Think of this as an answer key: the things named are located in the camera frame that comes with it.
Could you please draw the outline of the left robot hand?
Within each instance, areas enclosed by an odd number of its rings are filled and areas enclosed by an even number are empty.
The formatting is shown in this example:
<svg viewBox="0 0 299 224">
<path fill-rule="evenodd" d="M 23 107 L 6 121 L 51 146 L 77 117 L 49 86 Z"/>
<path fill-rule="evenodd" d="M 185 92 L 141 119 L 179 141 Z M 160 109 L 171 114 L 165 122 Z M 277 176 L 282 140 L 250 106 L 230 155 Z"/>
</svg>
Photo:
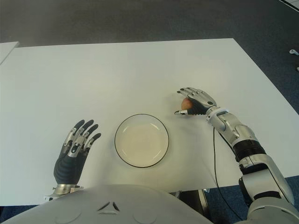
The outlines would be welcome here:
<svg viewBox="0 0 299 224">
<path fill-rule="evenodd" d="M 70 130 L 54 166 L 57 184 L 77 185 L 91 147 L 101 137 L 101 133 L 91 136 L 98 127 L 94 120 L 81 120 Z"/>
</svg>

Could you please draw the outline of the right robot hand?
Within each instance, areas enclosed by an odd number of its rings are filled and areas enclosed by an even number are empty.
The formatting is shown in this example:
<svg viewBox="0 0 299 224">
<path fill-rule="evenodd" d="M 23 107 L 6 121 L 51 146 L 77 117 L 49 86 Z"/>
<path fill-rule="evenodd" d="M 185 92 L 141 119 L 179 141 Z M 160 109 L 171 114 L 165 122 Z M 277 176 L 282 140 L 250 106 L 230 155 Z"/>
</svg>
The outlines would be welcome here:
<svg viewBox="0 0 299 224">
<path fill-rule="evenodd" d="M 215 100 L 206 92 L 192 87 L 180 88 L 177 93 L 185 98 L 181 103 L 181 110 L 175 115 L 206 115 L 209 108 L 217 106 Z"/>
</svg>

